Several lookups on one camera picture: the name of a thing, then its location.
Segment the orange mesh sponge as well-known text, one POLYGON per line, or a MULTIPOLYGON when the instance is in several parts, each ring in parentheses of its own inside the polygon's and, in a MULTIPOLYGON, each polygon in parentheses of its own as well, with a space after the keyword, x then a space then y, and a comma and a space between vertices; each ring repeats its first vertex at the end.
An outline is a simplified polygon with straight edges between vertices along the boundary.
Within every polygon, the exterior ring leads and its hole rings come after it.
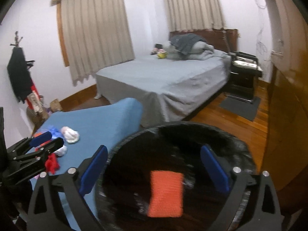
POLYGON ((31 141, 31 146, 38 150, 39 148, 42 148, 44 145, 49 143, 52 139, 52 135, 50 132, 46 131, 43 133, 40 133, 36 137, 34 137, 31 141))
POLYGON ((150 173, 151 198, 147 216, 179 218, 183 214, 184 175, 172 171, 150 173))

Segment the red cloth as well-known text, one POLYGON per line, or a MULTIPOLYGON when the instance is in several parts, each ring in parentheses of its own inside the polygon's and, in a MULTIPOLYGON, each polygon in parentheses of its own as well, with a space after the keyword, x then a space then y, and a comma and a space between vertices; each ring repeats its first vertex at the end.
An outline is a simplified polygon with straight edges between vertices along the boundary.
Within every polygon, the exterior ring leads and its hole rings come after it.
POLYGON ((48 173, 52 175, 55 174, 57 170, 59 170, 59 163, 57 161, 57 156, 52 153, 48 156, 48 159, 45 161, 45 169, 48 173))

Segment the small white tissue wad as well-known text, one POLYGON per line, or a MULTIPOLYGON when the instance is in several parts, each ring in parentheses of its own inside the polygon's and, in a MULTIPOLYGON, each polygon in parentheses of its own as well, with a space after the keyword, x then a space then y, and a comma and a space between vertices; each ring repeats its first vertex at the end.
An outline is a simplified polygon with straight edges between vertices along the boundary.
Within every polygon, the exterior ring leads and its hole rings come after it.
POLYGON ((62 157, 67 153, 67 147, 62 146, 61 148, 57 149, 55 152, 53 152, 57 157, 62 157))

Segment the white tissue ball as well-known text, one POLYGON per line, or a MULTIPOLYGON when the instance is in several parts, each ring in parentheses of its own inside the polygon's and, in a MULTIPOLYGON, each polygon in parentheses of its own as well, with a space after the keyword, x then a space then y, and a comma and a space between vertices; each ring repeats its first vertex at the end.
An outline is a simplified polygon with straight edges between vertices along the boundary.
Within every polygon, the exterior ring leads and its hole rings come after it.
POLYGON ((67 126, 61 128, 61 134, 65 141, 69 144, 74 144, 79 141, 79 133, 67 126))

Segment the blue plastic bag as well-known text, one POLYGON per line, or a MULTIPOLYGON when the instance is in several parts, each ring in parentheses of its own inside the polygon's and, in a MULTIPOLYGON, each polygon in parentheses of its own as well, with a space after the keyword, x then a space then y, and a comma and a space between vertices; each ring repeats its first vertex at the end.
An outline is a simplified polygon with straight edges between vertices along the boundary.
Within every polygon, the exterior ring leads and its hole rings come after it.
POLYGON ((51 133, 52 139, 63 138, 61 131, 55 126, 47 126, 46 131, 51 133))

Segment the checkered basket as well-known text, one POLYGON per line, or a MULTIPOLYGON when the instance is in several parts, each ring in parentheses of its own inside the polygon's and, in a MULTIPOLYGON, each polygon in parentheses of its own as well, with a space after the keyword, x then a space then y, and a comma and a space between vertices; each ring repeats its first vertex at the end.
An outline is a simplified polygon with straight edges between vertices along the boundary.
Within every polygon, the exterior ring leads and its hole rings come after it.
POLYGON ((45 105, 44 96, 40 95, 38 100, 26 100, 27 116, 38 127, 41 126, 48 118, 48 108, 45 105))

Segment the brown paper bag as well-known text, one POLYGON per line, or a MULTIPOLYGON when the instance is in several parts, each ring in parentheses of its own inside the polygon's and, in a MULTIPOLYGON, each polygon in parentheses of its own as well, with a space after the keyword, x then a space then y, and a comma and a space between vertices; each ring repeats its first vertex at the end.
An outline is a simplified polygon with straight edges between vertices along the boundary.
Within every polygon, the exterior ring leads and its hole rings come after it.
POLYGON ((53 113, 54 112, 61 112, 63 110, 58 99, 54 99, 53 101, 50 102, 50 110, 53 113))

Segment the red hanging garment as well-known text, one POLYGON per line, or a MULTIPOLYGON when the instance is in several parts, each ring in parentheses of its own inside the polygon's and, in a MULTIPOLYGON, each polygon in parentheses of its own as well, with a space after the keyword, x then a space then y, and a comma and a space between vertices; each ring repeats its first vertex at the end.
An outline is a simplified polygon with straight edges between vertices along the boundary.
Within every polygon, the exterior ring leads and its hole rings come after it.
POLYGON ((41 112, 40 96, 34 84, 31 85, 31 90, 32 92, 26 98, 28 107, 36 113, 41 112))

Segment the wooden wardrobe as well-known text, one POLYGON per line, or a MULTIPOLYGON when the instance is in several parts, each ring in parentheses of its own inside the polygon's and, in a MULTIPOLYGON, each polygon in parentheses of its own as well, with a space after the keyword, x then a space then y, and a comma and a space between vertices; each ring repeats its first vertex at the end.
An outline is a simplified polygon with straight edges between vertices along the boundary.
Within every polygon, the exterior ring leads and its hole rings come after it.
POLYGON ((307 204, 307 20, 294 0, 274 0, 270 12, 280 46, 272 51, 269 120, 262 170, 276 188, 282 212, 307 204))

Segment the black hanging jacket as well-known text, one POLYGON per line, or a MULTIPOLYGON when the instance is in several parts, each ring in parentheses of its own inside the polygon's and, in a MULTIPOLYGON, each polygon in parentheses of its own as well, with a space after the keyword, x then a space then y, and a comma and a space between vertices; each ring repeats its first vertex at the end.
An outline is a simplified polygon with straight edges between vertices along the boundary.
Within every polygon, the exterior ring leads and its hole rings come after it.
POLYGON ((13 48, 7 72, 17 101, 25 103, 27 96, 32 92, 32 79, 22 48, 13 48))

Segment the wooden coat rack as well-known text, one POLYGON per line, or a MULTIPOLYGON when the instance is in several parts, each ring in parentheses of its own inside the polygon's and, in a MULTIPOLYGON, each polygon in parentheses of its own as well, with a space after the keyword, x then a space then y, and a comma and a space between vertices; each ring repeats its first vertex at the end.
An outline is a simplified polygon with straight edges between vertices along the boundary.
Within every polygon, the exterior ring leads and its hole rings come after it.
POLYGON ((26 114, 36 128, 48 119, 49 115, 44 105, 44 96, 39 94, 30 74, 30 68, 34 65, 34 60, 26 60, 23 48, 19 46, 23 37, 18 31, 15 32, 12 54, 7 65, 8 77, 13 93, 18 102, 27 105, 26 114))

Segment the beige curtain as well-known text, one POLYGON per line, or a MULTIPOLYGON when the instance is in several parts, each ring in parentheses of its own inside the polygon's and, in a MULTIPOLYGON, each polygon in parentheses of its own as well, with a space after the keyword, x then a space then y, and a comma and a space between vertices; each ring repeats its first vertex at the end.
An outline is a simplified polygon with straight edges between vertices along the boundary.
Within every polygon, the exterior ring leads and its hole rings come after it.
POLYGON ((124 0, 61 0, 60 5, 73 85, 135 58, 124 0))
POLYGON ((170 31, 220 30, 225 27, 220 0, 164 0, 170 31))

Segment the black bedside chair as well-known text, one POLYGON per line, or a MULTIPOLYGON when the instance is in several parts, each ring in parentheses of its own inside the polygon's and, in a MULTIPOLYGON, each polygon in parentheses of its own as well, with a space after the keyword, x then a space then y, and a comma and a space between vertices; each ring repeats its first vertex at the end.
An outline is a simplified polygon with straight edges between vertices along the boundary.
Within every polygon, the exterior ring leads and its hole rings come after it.
POLYGON ((258 58, 244 52, 231 52, 230 78, 225 95, 227 97, 253 103, 255 86, 263 75, 258 58))

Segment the grey pillow pile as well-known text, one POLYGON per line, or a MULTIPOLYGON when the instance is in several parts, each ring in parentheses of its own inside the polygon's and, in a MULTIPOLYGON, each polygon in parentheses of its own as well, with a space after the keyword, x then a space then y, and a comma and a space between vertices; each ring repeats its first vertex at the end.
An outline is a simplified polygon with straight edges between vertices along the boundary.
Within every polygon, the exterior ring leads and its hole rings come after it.
POLYGON ((196 42, 187 55, 178 51, 170 41, 163 44, 163 50, 167 53, 167 59, 173 60, 207 60, 212 57, 226 58, 228 56, 227 53, 217 50, 212 45, 202 41, 196 42))

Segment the right beige curtain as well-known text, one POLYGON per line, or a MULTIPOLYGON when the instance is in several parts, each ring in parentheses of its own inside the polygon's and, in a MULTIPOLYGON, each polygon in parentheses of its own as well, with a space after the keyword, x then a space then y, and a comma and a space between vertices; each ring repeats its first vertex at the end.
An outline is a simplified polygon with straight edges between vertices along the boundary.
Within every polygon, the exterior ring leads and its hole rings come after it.
POLYGON ((164 0, 170 31, 220 30, 225 27, 220 0, 164 0))

